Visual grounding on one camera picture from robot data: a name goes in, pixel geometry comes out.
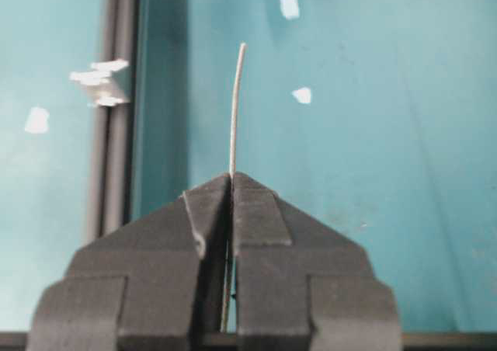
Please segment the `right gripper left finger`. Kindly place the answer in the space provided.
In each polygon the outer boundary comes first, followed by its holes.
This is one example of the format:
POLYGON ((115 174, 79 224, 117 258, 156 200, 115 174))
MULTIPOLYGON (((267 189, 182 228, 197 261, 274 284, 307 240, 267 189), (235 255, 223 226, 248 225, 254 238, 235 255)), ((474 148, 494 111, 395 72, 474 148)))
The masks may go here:
POLYGON ((189 350, 221 327, 231 182, 220 175, 80 248, 42 294, 30 350, 189 350))

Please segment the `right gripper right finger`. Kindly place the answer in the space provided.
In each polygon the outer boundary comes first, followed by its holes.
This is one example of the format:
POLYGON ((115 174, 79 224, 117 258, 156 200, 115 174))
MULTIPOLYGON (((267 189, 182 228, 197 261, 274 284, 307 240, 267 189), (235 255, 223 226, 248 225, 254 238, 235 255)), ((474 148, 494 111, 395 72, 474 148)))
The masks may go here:
POLYGON ((243 173, 234 177, 238 348, 400 350, 366 251, 243 173))

